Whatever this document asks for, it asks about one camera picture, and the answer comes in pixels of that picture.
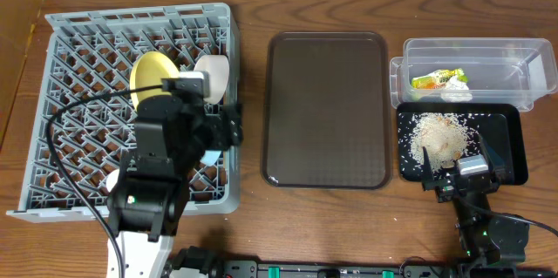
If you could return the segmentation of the green orange snack wrapper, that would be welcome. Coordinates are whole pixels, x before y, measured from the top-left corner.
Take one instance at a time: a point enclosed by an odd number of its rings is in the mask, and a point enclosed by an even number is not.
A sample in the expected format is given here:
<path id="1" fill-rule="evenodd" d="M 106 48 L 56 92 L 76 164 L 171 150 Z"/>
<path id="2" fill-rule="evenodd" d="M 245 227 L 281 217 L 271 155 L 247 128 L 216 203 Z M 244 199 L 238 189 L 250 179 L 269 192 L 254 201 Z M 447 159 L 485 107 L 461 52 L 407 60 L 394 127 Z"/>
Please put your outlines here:
<path id="1" fill-rule="evenodd" d="M 411 86 L 414 89 L 437 89 L 445 86 L 451 78 L 456 78 L 459 82 L 464 83 L 468 81 L 465 72 L 458 68 L 454 70 L 436 70 L 427 75 L 413 78 Z"/>

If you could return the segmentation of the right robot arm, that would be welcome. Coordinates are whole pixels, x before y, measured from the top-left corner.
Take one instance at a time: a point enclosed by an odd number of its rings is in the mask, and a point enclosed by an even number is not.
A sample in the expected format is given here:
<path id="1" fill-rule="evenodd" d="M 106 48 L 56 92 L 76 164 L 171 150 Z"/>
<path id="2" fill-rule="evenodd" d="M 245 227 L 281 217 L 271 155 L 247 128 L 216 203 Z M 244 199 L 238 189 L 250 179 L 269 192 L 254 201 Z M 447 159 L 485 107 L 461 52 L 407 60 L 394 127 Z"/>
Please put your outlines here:
<path id="1" fill-rule="evenodd" d="M 461 272 L 486 267 L 514 270 L 516 264 L 524 262 L 529 224 L 519 215 L 496 213 L 487 198 L 498 191 L 507 176 L 504 159 L 480 138 L 479 154 L 456 160 L 448 176 L 436 179 L 427 149 L 423 147 L 422 152 L 422 187 L 433 190 L 439 203 L 453 204 L 460 244 L 473 259 Z"/>

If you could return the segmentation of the white bowl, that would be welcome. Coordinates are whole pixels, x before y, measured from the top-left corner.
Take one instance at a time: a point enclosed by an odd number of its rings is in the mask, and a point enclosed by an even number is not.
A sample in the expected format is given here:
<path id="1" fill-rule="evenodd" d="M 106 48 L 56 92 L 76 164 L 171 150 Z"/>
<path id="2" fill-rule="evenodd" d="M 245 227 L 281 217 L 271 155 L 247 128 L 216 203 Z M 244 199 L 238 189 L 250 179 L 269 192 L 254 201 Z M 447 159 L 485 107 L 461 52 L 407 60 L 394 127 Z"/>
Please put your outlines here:
<path id="1" fill-rule="evenodd" d="M 208 74 L 208 95 L 204 97 L 204 101 L 212 105 L 218 104 L 228 87 L 228 58 L 222 55 L 205 55 L 198 60 L 194 69 Z"/>

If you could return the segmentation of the white tissue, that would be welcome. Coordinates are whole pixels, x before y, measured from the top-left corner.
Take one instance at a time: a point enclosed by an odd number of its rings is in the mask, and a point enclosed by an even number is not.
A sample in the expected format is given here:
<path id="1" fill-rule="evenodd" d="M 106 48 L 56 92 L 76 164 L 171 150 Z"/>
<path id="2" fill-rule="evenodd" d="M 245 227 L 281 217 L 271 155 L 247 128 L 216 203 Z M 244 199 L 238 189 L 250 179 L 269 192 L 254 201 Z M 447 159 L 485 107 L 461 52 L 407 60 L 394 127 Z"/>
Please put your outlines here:
<path id="1" fill-rule="evenodd" d="M 451 77 L 446 82 L 440 96 L 445 102 L 451 103 L 469 102 L 473 99 L 466 82 L 460 81 L 457 76 Z"/>

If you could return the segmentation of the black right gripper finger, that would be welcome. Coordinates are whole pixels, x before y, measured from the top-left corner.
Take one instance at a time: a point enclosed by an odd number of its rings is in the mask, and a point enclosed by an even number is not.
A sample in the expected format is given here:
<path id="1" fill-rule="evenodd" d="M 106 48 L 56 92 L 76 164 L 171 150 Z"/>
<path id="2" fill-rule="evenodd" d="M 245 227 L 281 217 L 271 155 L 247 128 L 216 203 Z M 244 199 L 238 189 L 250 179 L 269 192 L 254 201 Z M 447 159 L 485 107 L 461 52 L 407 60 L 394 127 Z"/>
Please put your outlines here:
<path id="1" fill-rule="evenodd" d="M 430 159 L 428 156 L 428 151 L 425 146 L 422 147 L 423 151 L 423 172 L 421 174 L 421 184 L 424 191 L 432 190 L 433 183 L 434 183 L 434 176 L 432 172 L 432 167 L 430 163 Z"/>
<path id="2" fill-rule="evenodd" d="M 491 177 L 498 182 L 503 182 L 507 173 L 505 161 L 487 143 L 482 135 L 479 135 L 479 141 L 481 154 L 488 165 L 488 171 L 490 172 Z"/>

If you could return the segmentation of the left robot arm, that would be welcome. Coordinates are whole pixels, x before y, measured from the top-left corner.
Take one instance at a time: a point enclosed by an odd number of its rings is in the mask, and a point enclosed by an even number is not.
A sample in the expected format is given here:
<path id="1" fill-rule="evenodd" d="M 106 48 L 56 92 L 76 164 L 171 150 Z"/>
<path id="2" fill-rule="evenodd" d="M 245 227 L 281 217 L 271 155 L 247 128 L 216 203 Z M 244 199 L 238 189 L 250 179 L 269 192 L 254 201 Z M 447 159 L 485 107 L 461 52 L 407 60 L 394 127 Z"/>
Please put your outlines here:
<path id="1" fill-rule="evenodd" d="M 137 113 L 137 146 L 120 161 L 107 200 L 117 241 L 109 258 L 121 260 L 126 277 L 158 277 L 190 199 L 188 175 L 206 151 L 241 144 L 242 107 L 207 115 L 194 95 L 159 95 L 142 100 Z"/>

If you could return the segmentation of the white cup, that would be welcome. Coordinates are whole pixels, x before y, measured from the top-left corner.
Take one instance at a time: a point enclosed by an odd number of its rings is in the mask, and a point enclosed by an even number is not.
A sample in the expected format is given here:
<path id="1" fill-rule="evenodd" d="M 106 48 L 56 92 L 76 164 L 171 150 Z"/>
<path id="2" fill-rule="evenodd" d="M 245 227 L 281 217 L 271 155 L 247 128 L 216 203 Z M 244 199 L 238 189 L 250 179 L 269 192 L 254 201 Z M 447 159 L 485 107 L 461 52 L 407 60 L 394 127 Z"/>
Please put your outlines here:
<path id="1" fill-rule="evenodd" d="M 111 192 L 114 189 L 114 187 L 118 182 L 118 179 L 119 179 L 119 169 L 116 169 L 107 175 L 105 186 L 108 192 Z"/>

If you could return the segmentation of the light blue bowl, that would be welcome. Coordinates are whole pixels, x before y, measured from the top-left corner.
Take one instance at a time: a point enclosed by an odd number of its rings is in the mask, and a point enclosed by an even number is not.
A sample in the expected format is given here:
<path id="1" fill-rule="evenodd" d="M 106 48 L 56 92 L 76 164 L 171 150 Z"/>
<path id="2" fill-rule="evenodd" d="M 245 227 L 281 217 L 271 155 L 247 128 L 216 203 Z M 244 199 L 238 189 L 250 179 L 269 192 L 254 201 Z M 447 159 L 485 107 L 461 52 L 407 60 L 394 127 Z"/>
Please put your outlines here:
<path id="1" fill-rule="evenodd" d="M 207 150 L 200 159 L 204 166 L 214 166 L 221 157 L 221 151 Z"/>

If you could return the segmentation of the yellow plate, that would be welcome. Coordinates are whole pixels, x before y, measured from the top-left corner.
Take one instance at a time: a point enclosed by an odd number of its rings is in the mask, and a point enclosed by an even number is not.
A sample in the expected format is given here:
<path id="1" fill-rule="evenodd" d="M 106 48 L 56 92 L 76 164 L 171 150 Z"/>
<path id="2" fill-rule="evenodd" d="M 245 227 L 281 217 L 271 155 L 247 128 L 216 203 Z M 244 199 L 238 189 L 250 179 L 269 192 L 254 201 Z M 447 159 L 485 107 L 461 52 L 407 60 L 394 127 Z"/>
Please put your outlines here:
<path id="1" fill-rule="evenodd" d="M 169 57 L 158 51 L 149 51 L 134 63 L 130 75 L 130 89 L 161 85 L 164 78 L 177 77 L 179 70 Z"/>

